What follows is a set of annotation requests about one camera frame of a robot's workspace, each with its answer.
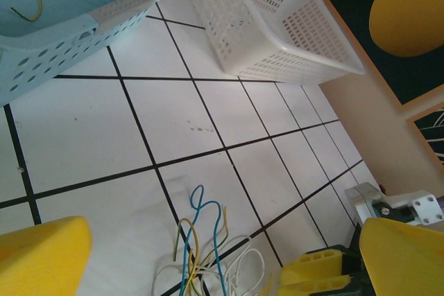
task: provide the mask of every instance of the light blue plastic basket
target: light blue plastic basket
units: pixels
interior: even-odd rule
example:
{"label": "light blue plastic basket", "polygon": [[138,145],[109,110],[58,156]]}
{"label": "light blue plastic basket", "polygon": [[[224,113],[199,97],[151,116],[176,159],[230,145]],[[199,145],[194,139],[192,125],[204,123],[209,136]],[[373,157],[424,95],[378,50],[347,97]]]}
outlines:
{"label": "light blue plastic basket", "polygon": [[0,106],[134,29],[158,0],[0,0]]}

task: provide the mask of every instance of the yellow circle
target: yellow circle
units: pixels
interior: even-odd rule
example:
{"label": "yellow circle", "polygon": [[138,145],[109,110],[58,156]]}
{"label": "yellow circle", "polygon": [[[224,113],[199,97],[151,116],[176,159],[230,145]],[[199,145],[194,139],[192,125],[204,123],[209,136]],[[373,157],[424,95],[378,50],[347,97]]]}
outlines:
{"label": "yellow circle", "polygon": [[422,55],[444,44],[444,0],[374,0],[369,29],[391,55]]}

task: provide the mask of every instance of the electrical wire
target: electrical wire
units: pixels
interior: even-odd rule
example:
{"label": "electrical wire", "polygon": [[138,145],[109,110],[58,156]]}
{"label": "electrical wire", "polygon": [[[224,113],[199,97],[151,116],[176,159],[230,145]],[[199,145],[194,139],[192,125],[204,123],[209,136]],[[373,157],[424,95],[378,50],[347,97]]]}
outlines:
{"label": "electrical wire", "polygon": [[[200,197],[199,197],[199,201],[198,201],[198,205],[195,206],[194,205],[194,196],[196,195],[197,190],[200,189]],[[222,274],[222,268],[221,268],[221,262],[219,259],[219,251],[218,251],[218,246],[217,246],[217,229],[219,228],[219,223],[221,221],[221,216],[222,216],[222,208],[221,208],[221,204],[219,204],[216,200],[210,200],[207,201],[205,204],[202,204],[203,201],[203,194],[205,192],[205,189],[203,187],[203,185],[198,185],[193,192],[191,193],[191,196],[189,198],[189,203],[191,205],[191,208],[196,210],[196,215],[194,216],[193,219],[193,225],[196,223],[198,217],[199,217],[199,213],[200,210],[210,204],[215,204],[217,206],[218,209],[218,216],[216,219],[216,223],[214,225],[214,230],[213,230],[213,245],[214,245],[214,256],[216,258],[216,266],[217,266],[217,270],[219,272],[219,279],[221,281],[221,286],[222,286],[222,292],[223,292],[223,296],[228,296],[227,294],[227,290],[225,287],[225,281],[223,278],[223,274]],[[189,244],[189,237],[191,235],[191,231],[188,231],[188,235],[187,238],[185,239],[185,248],[188,248],[188,244]],[[185,264],[186,264],[186,258],[187,258],[187,253],[186,251],[184,252],[184,260],[182,263],[182,281],[180,282],[180,293],[179,296],[183,296],[184,292],[185,292]]]}
{"label": "electrical wire", "polygon": [[[201,190],[200,196],[198,199],[198,204],[195,205],[194,204],[194,196],[196,195],[196,193],[199,189]],[[215,200],[210,200],[208,202],[203,203],[203,193],[204,193],[204,188],[202,185],[199,185],[193,190],[193,192],[190,196],[190,205],[194,210],[196,210],[196,214],[194,216],[193,222],[190,221],[189,219],[183,218],[178,223],[178,233],[176,235],[176,241],[175,241],[174,249],[173,249],[173,260],[174,261],[176,261],[176,259],[177,259],[178,240],[179,240],[179,235],[180,235],[180,230],[181,230],[181,224],[183,222],[186,222],[190,226],[187,237],[185,239],[185,250],[184,250],[182,265],[168,265],[168,266],[163,267],[155,275],[155,278],[153,281],[153,286],[151,288],[152,295],[154,295],[155,282],[156,282],[158,276],[160,275],[161,272],[163,272],[169,268],[171,268],[171,269],[174,268],[175,270],[177,270],[179,273],[182,274],[182,281],[180,284],[180,296],[183,296],[186,292],[188,292],[189,295],[192,296],[192,291],[194,291],[198,296],[201,296],[201,292],[203,291],[203,284],[204,284],[205,277],[210,277],[210,276],[216,277],[219,280],[224,296],[246,296],[248,293],[251,293],[254,289],[256,289],[256,287],[258,287],[258,285],[260,285],[262,279],[264,278],[264,275],[265,275],[264,258],[262,257],[261,253],[258,250],[250,249],[251,240],[252,240],[251,237],[249,237],[247,235],[240,235],[240,236],[236,236],[236,237],[228,240],[229,231],[228,231],[228,219],[227,219],[226,207],[221,208],[221,205]],[[215,204],[218,207],[218,213],[219,213],[218,218],[216,219],[216,223],[215,223],[214,231],[213,231],[213,241],[212,241],[213,248],[207,254],[207,256],[199,263],[200,247],[199,247],[198,234],[196,232],[195,224],[196,224],[196,221],[198,220],[201,209],[206,207],[207,205],[210,205],[210,204]],[[222,227],[221,231],[218,232],[221,215],[223,215],[223,227]],[[225,231],[225,236],[224,236],[223,240],[219,244],[217,244],[217,236],[222,231]],[[196,244],[196,256],[193,256],[193,249],[190,249],[189,256],[187,257],[186,249],[189,247],[189,240],[191,237],[191,233],[193,234],[195,244]],[[246,246],[241,251],[241,253],[234,259],[234,261],[232,263],[230,263],[230,265],[227,265],[226,263],[221,262],[221,260],[219,258],[220,251],[222,251],[224,248],[229,246],[229,244],[232,244],[241,238],[244,240],[245,239],[247,240]],[[262,265],[262,273],[261,273],[261,277],[258,279],[258,281],[256,282],[256,284],[254,286],[252,286],[251,288],[249,288],[249,290],[247,290],[246,292],[239,295],[238,289],[239,289],[239,282],[241,279],[241,264],[242,264],[245,256],[248,254],[256,254],[259,257],[259,259],[261,261],[261,265]],[[211,267],[213,267],[213,266],[216,266],[217,271],[214,271],[211,269]],[[194,279],[197,276],[200,276],[200,292],[198,291],[196,285],[194,284]],[[261,295],[261,296],[264,294],[267,295],[269,293],[270,287],[271,287],[271,279],[269,280],[267,286],[257,295]]]}
{"label": "electrical wire", "polygon": [[39,10],[37,12],[37,14],[34,17],[31,17],[30,19],[28,17],[25,17],[23,14],[21,14],[18,10],[16,10],[15,8],[11,7],[11,10],[13,10],[17,15],[19,15],[22,19],[25,19],[26,21],[29,22],[34,22],[35,20],[37,20],[40,15],[42,14],[42,9],[43,9],[43,3],[42,0],[38,0],[39,2]]}

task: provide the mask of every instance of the white plastic basket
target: white plastic basket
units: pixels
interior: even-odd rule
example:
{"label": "white plastic basket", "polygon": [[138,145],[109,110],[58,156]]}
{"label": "white plastic basket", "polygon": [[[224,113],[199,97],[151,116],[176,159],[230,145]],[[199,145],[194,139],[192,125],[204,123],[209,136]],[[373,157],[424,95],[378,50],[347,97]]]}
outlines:
{"label": "white plastic basket", "polygon": [[226,73],[321,83],[364,74],[322,0],[192,0]]}

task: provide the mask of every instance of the blue wire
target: blue wire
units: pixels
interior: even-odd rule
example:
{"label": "blue wire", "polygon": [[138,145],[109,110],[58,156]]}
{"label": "blue wire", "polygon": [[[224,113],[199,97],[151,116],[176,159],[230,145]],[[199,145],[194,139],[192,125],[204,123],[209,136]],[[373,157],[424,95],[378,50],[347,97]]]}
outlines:
{"label": "blue wire", "polygon": [[[196,207],[196,206],[194,206],[193,198],[194,198],[194,195],[196,194],[198,189],[201,189],[202,191],[200,193],[199,202]],[[214,231],[213,231],[214,255],[216,257],[217,270],[219,273],[219,279],[221,280],[223,296],[227,296],[227,290],[225,288],[225,282],[223,280],[223,275],[222,275],[222,268],[221,268],[221,262],[220,262],[220,258],[219,258],[219,251],[217,250],[217,229],[219,228],[219,222],[221,221],[221,217],[222,217],[222,207],[221,207],[221,204],[219,204],[215,200],[210,200],[210,201],[207,201],[205,204],[202,204],[204,191],[205,191],[205,189],[204,189],[203,185],[198,185],[193,190],[193,192],[191,193],[191,196],[189,197],[189,203],[190,203],[191,207],[196,210],[196,215],[194,216],[194,219],[193,219],[193,225],[196,223],[196,221],[199,217],[200,210],[203,207],[205,207],[209,204],[215,204],[217,206],[217,208],[219,210],[219,214],[217,216],[216,224],[214,225]],[[187,238],[185,239],[185,249],[184,249],[183,262],[182,262],[182,281],[180,283],[179,296],[183,296],[183,294],[185,292],[185,270],[187,268],[187,248],[188,248],[190,237],[191,237],[191,229],[188,231]]]}

